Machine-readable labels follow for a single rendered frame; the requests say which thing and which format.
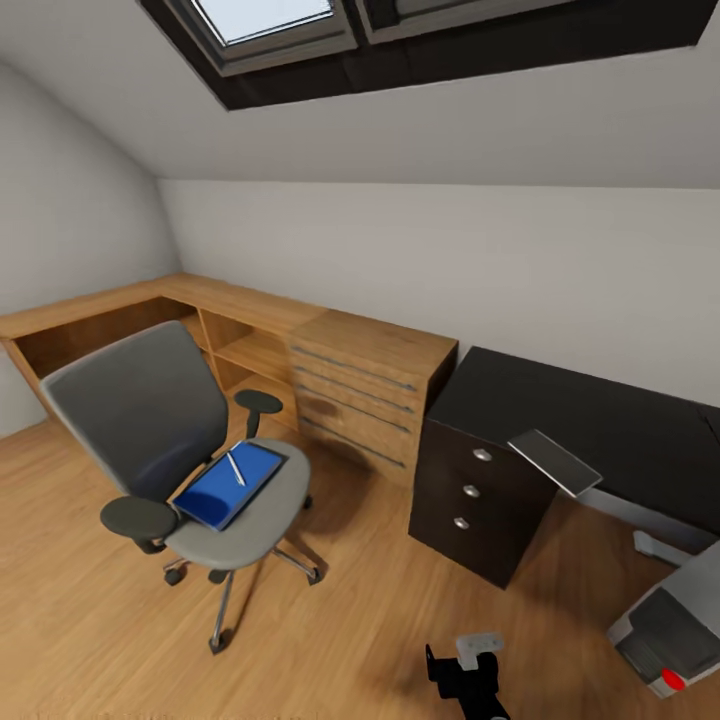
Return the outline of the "notebook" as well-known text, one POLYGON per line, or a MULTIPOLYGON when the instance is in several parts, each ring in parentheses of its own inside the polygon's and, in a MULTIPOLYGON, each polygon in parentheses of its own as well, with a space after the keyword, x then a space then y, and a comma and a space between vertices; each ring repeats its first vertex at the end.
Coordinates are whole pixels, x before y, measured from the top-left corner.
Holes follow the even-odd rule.
POLYGON ((509 445, 553 479, 572 498, 581 495, 603 479, 603 475, 599 475, 595 469, 591 469, 537 429, 523 433, 509 441, 509 445))

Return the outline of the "swivel chair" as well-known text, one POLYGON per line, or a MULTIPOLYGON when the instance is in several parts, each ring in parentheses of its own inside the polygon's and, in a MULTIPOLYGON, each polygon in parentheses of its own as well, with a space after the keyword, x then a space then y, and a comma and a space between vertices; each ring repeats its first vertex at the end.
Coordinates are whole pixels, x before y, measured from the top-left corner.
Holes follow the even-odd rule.
POLYGON ((281 458, 220 533, 167 501, 203 463, 194 483, 229 449, 212 458, 228 433, 228 403, 195 338, 182 321, 165 321, 93 351, 47 375, 39 389, 114 486, 123 494, 105 505, 103 525, 133 538, 147 554, 166 548, 179 555, 163 567, 173 586, 186 561, 211 569, 209 581, 227 579, 214 635, 214 656, 226 645, 221 632, 235 571, 269 553, 320 581, 311 568, 277 548, 313 498, 313 470, 298 447, 256 437, 261 414, 280 412, 282 400, 260 390, 233 399, 250 409, 243 443, 281 458))

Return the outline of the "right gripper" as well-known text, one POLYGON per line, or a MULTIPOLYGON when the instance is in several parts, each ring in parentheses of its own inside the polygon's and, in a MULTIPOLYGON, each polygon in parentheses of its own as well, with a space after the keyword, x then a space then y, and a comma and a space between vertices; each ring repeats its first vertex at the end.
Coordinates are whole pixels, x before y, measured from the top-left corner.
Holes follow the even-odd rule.
POLYGON ((429 644, 426 656, 429 680, 438 682, 443 699, 458 698, 463 711, 475 689, 488 689, 493 695, 499 692, 496 660, 490 653, 477 655, 479 668, 470 671, 464 671, 457 658, 435 660, 429 644))

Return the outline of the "desktop computer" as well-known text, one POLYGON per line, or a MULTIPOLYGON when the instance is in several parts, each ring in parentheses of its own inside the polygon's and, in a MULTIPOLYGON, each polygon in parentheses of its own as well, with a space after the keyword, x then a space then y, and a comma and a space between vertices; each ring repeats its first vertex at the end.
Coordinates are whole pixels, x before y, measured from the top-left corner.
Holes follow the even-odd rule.
POLYGON ((649 589, 606 634, 661 699, 720 670, 720 541, 649 589))

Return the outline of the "folder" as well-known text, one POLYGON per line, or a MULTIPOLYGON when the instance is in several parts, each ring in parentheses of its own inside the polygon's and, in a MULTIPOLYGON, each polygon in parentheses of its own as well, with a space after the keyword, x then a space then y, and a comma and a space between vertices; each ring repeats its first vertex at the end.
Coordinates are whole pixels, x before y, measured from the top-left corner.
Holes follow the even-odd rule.
POLYGON ((238 442, 208 471, 191 483, 173 501, 173 505, 220 533, 280 464, 280 457, 238 442), (244 486, 238 483, 236 470, 230 464, 228 454, 240 470, 244 486))

